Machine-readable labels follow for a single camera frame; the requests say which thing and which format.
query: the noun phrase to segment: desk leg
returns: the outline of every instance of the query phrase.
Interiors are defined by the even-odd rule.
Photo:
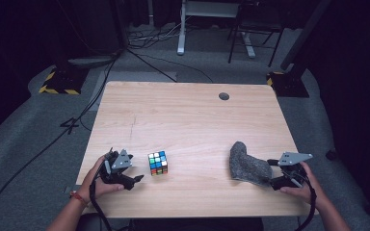
[[[181,30],[179,32],[178,50],[176,51],[178,55],[183,55],[185,53],[185,14],[186,14],[186,0],[182,0]]]
[[[251,46],[251,39],[249,36],[251,35],[250,33],[244,33],[242,32],[242,39],[243,42],[245,43],[246,50],[248,51],[249,58],[255,58],[256,54],[254,53],[253,47]]]

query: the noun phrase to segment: rubik's cube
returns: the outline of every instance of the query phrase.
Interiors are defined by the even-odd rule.
[[[155,152],[148,155],[149,168],[151,175],[161,175],[168,173],[168,163],[165,151]]]

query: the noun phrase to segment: wooden table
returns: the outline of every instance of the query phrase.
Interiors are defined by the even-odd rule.
[[[98,199],[108,218],[307,215],[297,198],[230,178],[236,141],[262,160],[297,151],[269,86],[110,82],[76,184],[111,147],[125,148],[134,158],[124,174],[145,177],[131,191]],[[151,176],[147,155],[162,150],[169,172]]]

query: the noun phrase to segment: gray floor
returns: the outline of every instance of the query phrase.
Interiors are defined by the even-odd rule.
[[[203,71],[214,83],[264,85],[268,72],[280,70],[280,63],[300,31],[285,32],[270,68],[267,63],[271,50],[257,48],[257,57],[250,59],[242,46],[236,47],[232,63],[228,64],[230,41],[226,40],[227,33],[228,30],[218,29],[188,33],[183,56],[176,55],[177,37],[133,51],[191,66]],[[210,82],[198,70],[143,58],[164,72],[176,73],[178,82]],[[39,88],[50,69],[51,66],[30,82],[32,97],[0,126],[0,189],[15,172],[62,133],[61,123],[80,115],[98,80],[104,75],[104,67],[92,69],[81,95],[40,94]],[[155,72],[128,52],[121,55],[112,71],[113,76],[121,72]],[[362,207],[362,191],[339,161],[330,162],[324,156],[333,148],[329,120],[311,73],[306,72],[303,80],[309,98],[278,99],[294,141],[300,152],[314,155],[309,161],[310,166],[351,228],[370,231],[370,216]],[[82,121],[87,127],[92,127],[95,116],[96,111],[89,111]],[[0,196],[0,230],[42,230],[50,223],[68,201],[63,191],[75,183],[90,133],[82,126],[73,129],[71,135],[62,136],[11,182]],[[263,218],[263,221],[265,230],[297,228],[297,218]],[[112,220],[116,227],[126,222],[124,219]],[[324,230],[320,218],[316,216],[306,230]]]

